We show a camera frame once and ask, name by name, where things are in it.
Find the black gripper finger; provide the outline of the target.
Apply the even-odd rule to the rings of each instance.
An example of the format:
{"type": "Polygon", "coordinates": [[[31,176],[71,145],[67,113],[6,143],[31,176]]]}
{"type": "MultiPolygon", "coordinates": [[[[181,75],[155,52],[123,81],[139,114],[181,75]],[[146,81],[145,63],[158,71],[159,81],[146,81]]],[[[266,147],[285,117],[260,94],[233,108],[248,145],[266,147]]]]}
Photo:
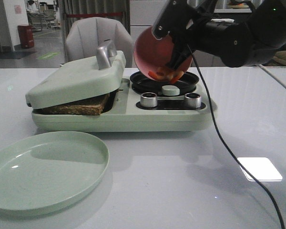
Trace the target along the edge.
{"type": "Polygon", "coordinates": [[[172,70],[177,70],[180,66],[191,58],[191,41],[185,36],[168,35],[165,45],[165,66],[172,70]]]}
{"type": "Polygon", "coordinates": [[[152,35],[161,40],[173,28],[185,29],[189,20],[199,16],[198,10],[191,7],[186,0],[168,0],[152,25],[152,35]]]}

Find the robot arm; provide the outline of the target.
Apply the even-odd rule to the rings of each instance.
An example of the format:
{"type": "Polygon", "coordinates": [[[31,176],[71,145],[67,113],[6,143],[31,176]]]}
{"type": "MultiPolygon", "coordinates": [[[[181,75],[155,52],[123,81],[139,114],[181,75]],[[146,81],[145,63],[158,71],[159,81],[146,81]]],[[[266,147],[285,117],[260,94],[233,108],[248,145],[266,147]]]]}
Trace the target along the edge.
{"type": "Polygon", "coordinates": [[[268,62],[286,44],[286,0],[265,0],[241,23],[215,21],[215,0],[196,8],[169,0],[152,26],[160,40],[170,35],[173,51],[166,66],[176,70],[196,50],[217,56],[227,67],[268,62]]]}

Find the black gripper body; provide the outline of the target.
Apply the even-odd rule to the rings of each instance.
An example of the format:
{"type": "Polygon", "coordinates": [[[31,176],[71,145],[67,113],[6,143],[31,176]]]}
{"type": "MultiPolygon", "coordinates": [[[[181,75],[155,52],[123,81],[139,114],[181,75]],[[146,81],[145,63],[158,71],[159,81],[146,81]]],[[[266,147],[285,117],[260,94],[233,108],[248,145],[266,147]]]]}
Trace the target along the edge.
{"type": "Polygon", "coordinates": [[[210,15],[194,13],[193,25],[187,30],[190,54],[202,51],[217,56],[227,67],[252,64],[253,36],[246,23],[213,21],[210,15]]]}

